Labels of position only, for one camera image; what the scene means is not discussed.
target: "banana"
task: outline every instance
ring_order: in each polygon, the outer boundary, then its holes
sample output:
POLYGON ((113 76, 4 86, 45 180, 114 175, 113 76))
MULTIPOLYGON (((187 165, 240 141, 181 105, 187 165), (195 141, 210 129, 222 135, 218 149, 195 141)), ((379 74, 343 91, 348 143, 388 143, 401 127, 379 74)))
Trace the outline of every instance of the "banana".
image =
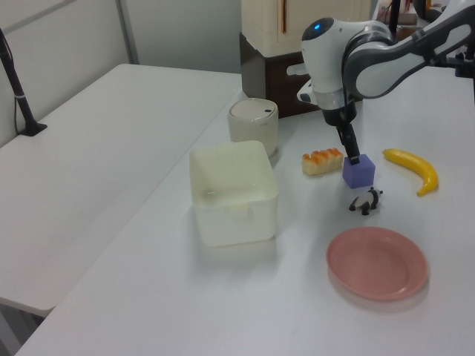
POLYGON ((426 195, 427 192, 437 188, 437 185, 439 184, 437 172, 425 159, 397 148, 383 150, 383 155, 389 161, 416 172, 422 178, 424 184, 422 188, 417 191, 418 197, 422 197, 423 195, 426 195))

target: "panda figurine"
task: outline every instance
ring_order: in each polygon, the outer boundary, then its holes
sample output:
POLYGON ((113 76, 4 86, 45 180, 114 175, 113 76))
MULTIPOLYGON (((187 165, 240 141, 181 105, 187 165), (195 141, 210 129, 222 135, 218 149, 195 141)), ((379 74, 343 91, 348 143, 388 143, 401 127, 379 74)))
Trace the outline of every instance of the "panda figurine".
POLYGON ((357 208, 360 208, 361 215, 368 215, 370 210, 376 209, 381 194, 383 194, 383 191, 371 187, 369 191, 353 200, 350 210, 355 211, 357 208))

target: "translucent container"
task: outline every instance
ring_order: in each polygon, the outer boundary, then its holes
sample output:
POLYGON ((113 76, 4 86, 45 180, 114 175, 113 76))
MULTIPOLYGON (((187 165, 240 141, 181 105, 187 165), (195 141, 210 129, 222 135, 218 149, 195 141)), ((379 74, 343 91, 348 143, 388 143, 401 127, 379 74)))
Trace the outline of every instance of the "translucent container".
POLYGON ((272 238, 277 197, 261 142, 231 142, 190 153, 191 195, 201 240, 209 246, 272 238))

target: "white tabletop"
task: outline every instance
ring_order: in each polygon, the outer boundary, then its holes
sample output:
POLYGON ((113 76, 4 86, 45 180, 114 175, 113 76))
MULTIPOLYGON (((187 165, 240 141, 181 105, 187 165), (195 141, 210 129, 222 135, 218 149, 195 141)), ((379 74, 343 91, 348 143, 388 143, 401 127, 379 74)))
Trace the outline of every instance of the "white tabletop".
MULTIPOLYGON (((193 147, 228 141, 231 104, 193 147)), ((384 190, 368 217, 348 210, 365 189, 349 189, 341 172, 301 172, 303 153, 341 148, 319 112, 279 122, 271 159, 278 233, 266 243, 200 242, 186 154, 18 355, 472 355, 472 81, 425 68, 357 107, 360 149, 384 190), (432 162, 439 190, 417 197, 422 181, 382 157, 389 147, 432 162), (420 247, 430 279, 418 294, 380 303, 329 278, 330 240, 363 225, 393 229, 420 247)))
POLYGON ((240 76, 120 65, 0 149, 0 303, 45 316, 230 98, 240 76))

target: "pink plate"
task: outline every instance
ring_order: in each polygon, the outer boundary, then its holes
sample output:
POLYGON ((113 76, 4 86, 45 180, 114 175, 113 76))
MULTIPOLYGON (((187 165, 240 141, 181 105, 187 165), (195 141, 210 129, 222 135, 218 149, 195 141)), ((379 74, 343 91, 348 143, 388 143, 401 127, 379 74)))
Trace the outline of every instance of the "pink plate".
POLYGON ((418 291, 428 265, 415 243, 386 228, 352 228, 327 249, 336 279, 353 293, 374 300, 396 300, 418 291))

